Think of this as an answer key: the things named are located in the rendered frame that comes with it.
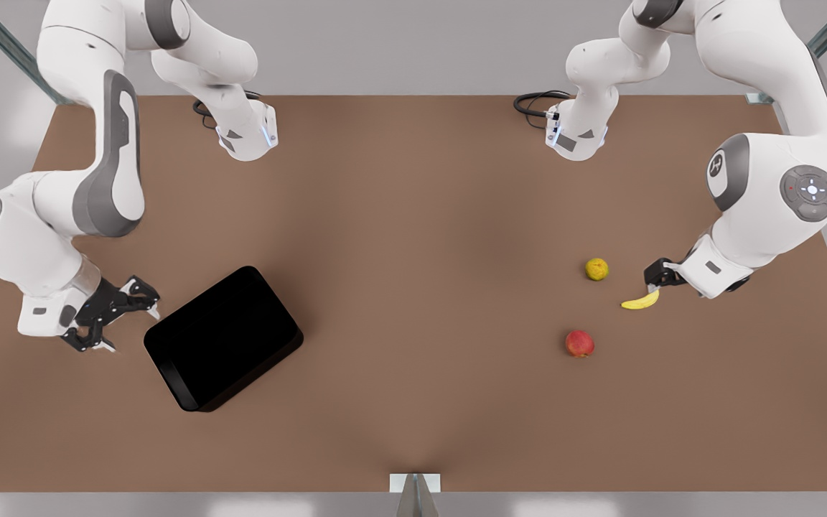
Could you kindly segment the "yellow banana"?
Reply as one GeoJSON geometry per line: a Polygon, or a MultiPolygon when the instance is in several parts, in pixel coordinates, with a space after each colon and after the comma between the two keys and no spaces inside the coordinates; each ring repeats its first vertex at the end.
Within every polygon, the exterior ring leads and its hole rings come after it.
{"type": "Polygon", "coordinates": [[[641,297],[641,298],[621,302],[621,307],[623,309],[630,309],[630,310],[640,310],[640,309],[645,309],[645,308],[648,308],[648,307],[652,307],[659,300],[659,296],[660,296],[660,289],[657,288],[657,287],[652,288],[645,295],[645,297],[641,297]]]}

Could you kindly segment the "black rectangular tray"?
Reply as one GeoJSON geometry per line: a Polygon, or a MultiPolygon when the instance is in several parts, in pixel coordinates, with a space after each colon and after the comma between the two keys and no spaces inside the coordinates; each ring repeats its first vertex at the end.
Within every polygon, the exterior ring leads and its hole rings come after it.
{"type": "Polygon", "coordinates": [[[184,411],[211,412],[303,343],[259,270],[236,269],[144,335],[165,386],[184,411]]]}

